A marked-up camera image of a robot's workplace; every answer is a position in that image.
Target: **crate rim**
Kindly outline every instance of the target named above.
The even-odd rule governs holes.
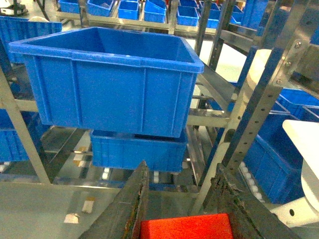
[[[188,7],[188,8],[193,8],[194,10],[195,10],[195,12],[196,12],[196,15],[197,15],[197,17],[195,17],[195,16],[183,16],[183,15],[179,15],[179,8],[180,7]],[[177,8],[177,15],[178,16],[181,16],[181,17],[187,17],[187,18],[191,18],[191,19],[194,19],[194,18],[196,18],[196,19],[199,19],[199,15],[198,15],[198,11],[197,11],[197,8],[195,8],[195,7],[192,7],[192,6],[178,6],[178,8]]]
[[[79,31],[89,31],[92,29],[103,29],[107,31],[125,31],[125,32],[130,32],[132,34],[163,35],[165,37],[178,38],[180,39],[180,41],[183,42],[193,62],[162,60],[162,59],[156,59],[156,58],[126,56],[126,55],[120,55],[120,54],[81,51],[81,50],[72,50],[72,49],[66,49],[66,48],[56,48],[56,47],[37,46],[37,45],[28,44],[28,43],[31,43],[32,41],[39,40],[39,39],[51,38],[53,36],[59,36],[64,34],[72,34],[73,32],[79,32]],[[110,29],[110,28],[103,28],[103,27],[88,27],[84,29],[63,31],[63,32],[50,34],[47,36],[40,36],[40,37],[11,42],[9,43],[9,48],[11,53],[18,53],[22,55],[36,55],[36,56],[41,55],[41,56],[49,56],[54,58],[67,58],[74,61],[87,61],[87,62],[91,61],[91,62],[99,62],[99,63],[105,63],[105,64],[126,65],[126,66],[132,66],[132,67],[160,68],[165,70],[183,71],[183,72],[189,72],[189,73],[202,73],[204,71],[204,64],[202,63],[202,61],[199,59],[199,57],[196,55],[194,50],[191,48],[189,43],[184,38],[178,37],[178,36],[172,36],[168,34],[161,34],[161,33],[140,32],[140,31],[133,31],[133,30],[119,30],[119,29]],[[94,53],[95,55],[94,59],[91,59],[92,53]]]
[[[303,106],[304,110],[315,116],[316,118],[319,119],[319,116],[316,115],[314,112],[312,112],[310,109],[316,109],[319,110],[319,106]]]
[[[100,5],[96,5],[94,3],[92,3],[93,0],[88,0],[87,4],[88,5],[93,5],[94,7],[100,8],[100,9],[107,9],[107,10],[111,10],[113,5],[114,5],[114,0],[111,1],[111,4],[109,5],[109,7],[104,7],[104,6],[100,6]]]
[[[94,129],[90,130],[90,137],[91,138],[96,138],[96,139],[111,139],[111,140],[116,140],[116,141],[132,141],[132,142],[150,142],[150,141],[154,141],[156,143],[160,143],[160,144],[167,144],[167,143],[171,143],[174,145],[181,145],[181,146],[185,146],[186,143],[188,143],[188,138],[187,138],[187,134],[186,134],[186,130],[183,129],[180,137],[178,138],[173,138],[173,139],[181,139],[181,142],[175,142],[175,141],[165,141],[165,140],[156,140],[156,139],[146,139],[146,138],[116,138],[114,136],[99,136],[99,135],[93,135]]]

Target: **white cylinder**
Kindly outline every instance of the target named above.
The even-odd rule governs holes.
[[[241,168],[241,171],[245,174],[245,173],[248,173],[248,168],[247,167],[244,167],[244,168]]]
[[[258,192],[258,187],[256,185],[252,185],[250,187],[250,190],[253,192],[253,193],[257,193]]]
[[[251,174],[250,173],[245,173],[244,176],[245,176],[246,179],[251,179]]]
[[[248,185],[249,186],[254,186],[255,185],[254,179],[248,179]]]
[[[258,199],[258,200],[262,200],[263,196],[261,195],[261,193],[254,193],[254,196]]]
[[[308,203],[305,197],[274,208],[271,212],[290,228],[319,222],[319,212]]]
[[[109,173],[104,172],[104,173],[102,174],[102,179],[103,179],[103,180],[107,180],[108,177],[109,177]]]

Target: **blue bin row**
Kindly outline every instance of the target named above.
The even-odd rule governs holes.
[[[199,5],[197,5],[197,2],[195,0],[179,0],[179,2],[180,6],[178,7],[177,11],[177,24],[197,26],[201,11],[203,9],[203,1],[200,1]],[[208,18],[208,28],[217,28],[220,14],[220,7],[216,3],[213,3]],[[231,23],[241,24],[242,17],[243,11],[240,10],[238,6],[234,6]]]
[[[109,16],[114,0],[88,0],[88,13],[96,16]],[[69,13],[80,13],[79,3],[77,0],[59,0],[61,11]]]
[[[319,106],[319,100],[301,90],[283,89],[277,100],[300,120],[305,112],[304,106]]]
[[[263,14],[266,10],[268,0],[246,0],[245,10],[241,19],[241,25],[248,28],[258,29],[258,26],[261,22]],[[288,11],[279,9],[277,17],[274,19],[276,21],[285,21],[288,17]],[[272,29],[278,35],[280,29]],[[319,27],[315,31],[311,39],[312,44],[319,44]]]
[[[88,13],[97,16],[109,16],[114,0],[88,0]],[[77,0],[59,0],[61,11],[79,13]],[[118,7],[119,18],[138,20],[140,3],[138,0],[121,0]],[[147,0],[144,9],[144,20],[165,23],[166,3],[162,0]]]
[[[41,123],[38,113],[22,112],[33,143],[37,150],[41,147],[41,137],[49,129]],[[23,145],[11,123],[6,110],[0,110],[0,162],[28,160]]]
[[[11,63],[23,63],[20,54],[9,53],[9,43],[62,31],[60,22],[33,22],[28,19],[0,16],[0,39]]]
[[[146,161],[152,171],[180,172],[187,145],[185,131],[179,138],[114,133],[94,130],[90,134],[93,165],[136,169]]]
[[[272,203],[284,204],[304,196],[301,184],[303,157],[282,124],[298,120],[290,114],[270,113],[244,162]]]
[[[219,109],[215,102],[211,105]],[[284,120],[318,122],[317,105],[319,101],[304,91],[283,89],[244,159],[272,203],[287,203],[303,196],[300,181],[303,159],[284,132],[282,123]],[[218,132],[209,162],[223,131]]]

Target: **red foam block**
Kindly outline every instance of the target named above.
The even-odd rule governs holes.
[[[143,221],[140,239],[233,239],[227,214]]]

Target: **stacked crate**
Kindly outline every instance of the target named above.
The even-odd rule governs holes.
[[[181,171],[204,67],[184,39],[92,27],[10,49],[24,57],[43,123],[94,129],[94,165],[135,169],[145,160],[154,171]]]

